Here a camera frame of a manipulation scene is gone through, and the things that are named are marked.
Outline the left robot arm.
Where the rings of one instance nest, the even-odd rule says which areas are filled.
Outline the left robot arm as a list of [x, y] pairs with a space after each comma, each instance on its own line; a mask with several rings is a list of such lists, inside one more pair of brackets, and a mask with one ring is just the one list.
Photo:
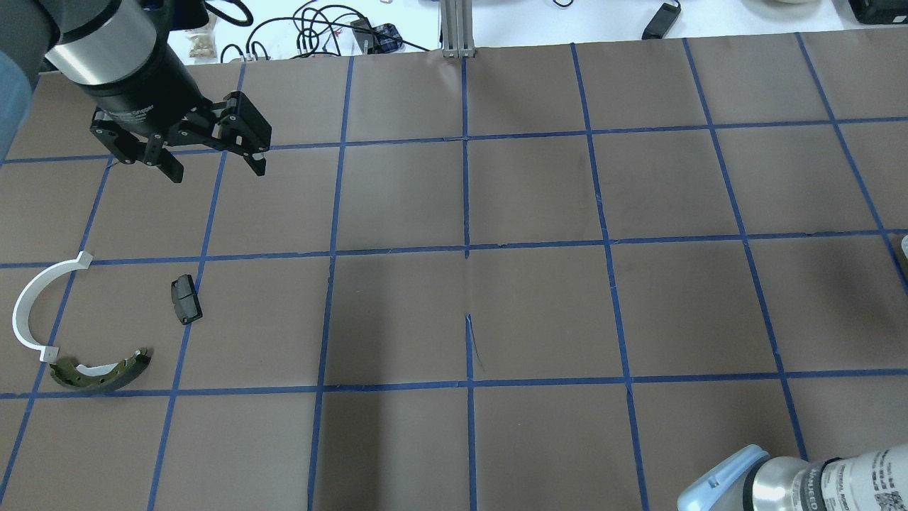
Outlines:
[[51, 69], [95, 103], [89, 129], [124, 165], [159, 169], [181, 183], [171, 148], [203, 145], [239, 155], [266, 172], [272, 127], [243, 92], [211, 101], [168, 39], [211, 17], [250, 26], [208, 1], [4, 1], [2, 3], [2, 155], [26, 122], [40, 72]]

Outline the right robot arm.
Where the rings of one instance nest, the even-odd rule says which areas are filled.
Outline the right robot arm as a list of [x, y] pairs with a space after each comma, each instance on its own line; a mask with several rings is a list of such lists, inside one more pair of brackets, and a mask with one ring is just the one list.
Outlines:
[[749, 444], [681, 492], [679, 510], [904, 510], [907, 446], [809, 463]]

